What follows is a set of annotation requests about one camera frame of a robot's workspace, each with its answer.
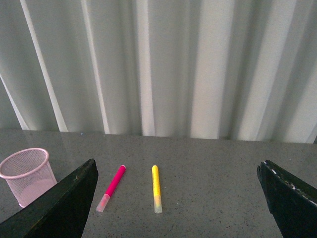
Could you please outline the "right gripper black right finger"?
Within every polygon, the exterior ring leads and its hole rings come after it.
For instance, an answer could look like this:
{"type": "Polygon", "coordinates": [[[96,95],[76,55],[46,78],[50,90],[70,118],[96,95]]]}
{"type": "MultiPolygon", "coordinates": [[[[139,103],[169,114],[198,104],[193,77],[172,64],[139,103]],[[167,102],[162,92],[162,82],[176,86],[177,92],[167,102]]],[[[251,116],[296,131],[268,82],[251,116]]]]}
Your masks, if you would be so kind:
{"type": "Polygon", "coordinates": [[[315,238],[317,189],[270,160],[260,163],[257,176],[282,236],[315,238]]]}

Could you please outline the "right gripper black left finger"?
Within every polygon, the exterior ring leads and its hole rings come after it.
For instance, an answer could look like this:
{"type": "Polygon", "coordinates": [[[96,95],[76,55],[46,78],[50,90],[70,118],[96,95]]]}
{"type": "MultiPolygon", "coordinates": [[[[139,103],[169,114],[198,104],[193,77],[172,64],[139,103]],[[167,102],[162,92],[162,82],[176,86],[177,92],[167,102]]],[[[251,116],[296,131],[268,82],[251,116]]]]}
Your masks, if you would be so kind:
{"type": "Polygon", "coordinates": [[[0,225],[2,238],[80,238],[98,181],[89,159],[0,225]]]}

